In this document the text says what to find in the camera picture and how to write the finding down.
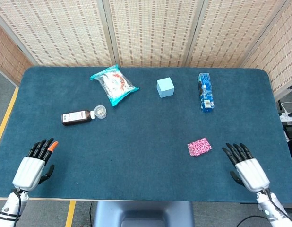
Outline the right five-finger robot hand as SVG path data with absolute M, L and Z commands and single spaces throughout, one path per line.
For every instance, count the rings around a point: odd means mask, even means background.
M 223 147 L 236 172 L 230 171 L 233 180 L 248 189 L 250 192 L 260 192 L 270 186 L 270 181 L 256 158 L 244 144 L 226 143 Z

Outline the left five-finger robot hand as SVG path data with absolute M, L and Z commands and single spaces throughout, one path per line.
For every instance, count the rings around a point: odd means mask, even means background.
M 12 181 L 18 193 L 30 192 L 51 177 L 54 164 L 50 165 L 45 174 L 43 170 L 58 144 L 58 141 L 50 138 L 39 141 L 31 147 L 27 156 L 22 159 Z

